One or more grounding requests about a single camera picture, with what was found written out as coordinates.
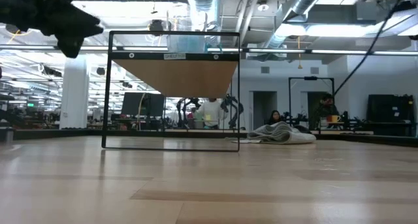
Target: man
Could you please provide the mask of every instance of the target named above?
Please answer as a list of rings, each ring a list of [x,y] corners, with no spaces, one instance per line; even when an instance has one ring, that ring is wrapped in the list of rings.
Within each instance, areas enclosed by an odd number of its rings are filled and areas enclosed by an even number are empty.
[[[205,129],[219,129],[219,121],[228,117],[217,99],[209,99],[209,101],[204,102],[197,110],[197,114],[202,115]]]
[[[326,118],[327,116],[338,116],[340,113],[334,104],[334,97],[330,93],[325,94],[319,102],[319,106],[316,111],[313,113],[313,116],[310,117],[310,129],[315,129],[321,118]]]

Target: black metal frame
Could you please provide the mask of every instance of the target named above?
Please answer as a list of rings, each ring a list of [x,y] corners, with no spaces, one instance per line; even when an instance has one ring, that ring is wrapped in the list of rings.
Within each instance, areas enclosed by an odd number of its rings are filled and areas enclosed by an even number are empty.
[[[322,77],[316,77],[316,76],[289,77],[289,117],[290,117],[290,125],[293,125],[293,119],[292,119],[292,91],[291,91],[292,80],[305,80],[305,81],[331,80],[331,83],[332,83],[332,97],[334,97],[334,92],[335,92],[334,78],[322,78]]]
[[[117,149],[117,150],[161,150],[161,151],[182,151],[182,152],[239,152],[240,151],[240,117],[238,117],[238,129],[237,129],[237,149],[236,150],[202,150],[202,149],[168,149],[168,148],[117,148],[106,146],[106,138],[108,135],[108,111],[109,111],[109,94],[110,94],[110,78],[112,70],[113,59],[158,59],[164,60],[164,54],[169,52],[138,52],[138,51],[119,51],[113,50],[114,35],[210,35],[210,36],[224,36],[224,37],[238,37],[238,47],[240,47],[240,34],[233,32],[197,32],[197,31],[110,31],[108,42],[108,57],[107,57],[107,69],[106,69],[106,89],[104,93],[104,112],[103,112],[103,129],[102,129],[102,143],[101,146],[104,149]],[[203,61],[236,61],[238,69],[238,102],[240,102],[240,55],[241,50],[238,49],[237,54],[216,54],[214,58],[213,54],[185,54],[185,60],[203,60]]]

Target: woman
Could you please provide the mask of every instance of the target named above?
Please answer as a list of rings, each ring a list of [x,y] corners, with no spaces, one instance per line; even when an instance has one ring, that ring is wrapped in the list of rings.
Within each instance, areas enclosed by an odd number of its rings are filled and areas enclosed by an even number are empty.
[[[268,124],[273,125],[278,122],[280,122],[280,113],[277,110],[273,110],[270,119],[268,120]]]

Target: white fabric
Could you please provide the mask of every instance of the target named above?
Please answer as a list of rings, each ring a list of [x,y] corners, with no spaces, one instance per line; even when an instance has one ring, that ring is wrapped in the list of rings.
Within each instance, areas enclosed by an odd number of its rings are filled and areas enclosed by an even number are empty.
[[[241,143],[306,144],[316,141],[314,135],[301,133],[285,122],[264,125],[248,133],[248,138]]]
[[[220,120],[228,117],[228,114],[221,109],[221,103],[218,101],[204,102],[197,110],[197,114],[203,117],[204,124],[209,127],[218,125]]]

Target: computer monitor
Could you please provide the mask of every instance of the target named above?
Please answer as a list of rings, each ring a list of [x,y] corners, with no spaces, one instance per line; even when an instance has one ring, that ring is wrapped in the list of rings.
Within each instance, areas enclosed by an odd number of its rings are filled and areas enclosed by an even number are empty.
[[[116,121],[116,119],[120,118],[120,114],[112,114],[110,115],[110,120],[111,121]]]
[[[123,96],[122,114],[134,115],[138,114],[139,103],[144,93],[125,93]],[[162,116],[164,111],[165,97],[162,94],[145,93],[142,100],[140,115],[146,116]]]

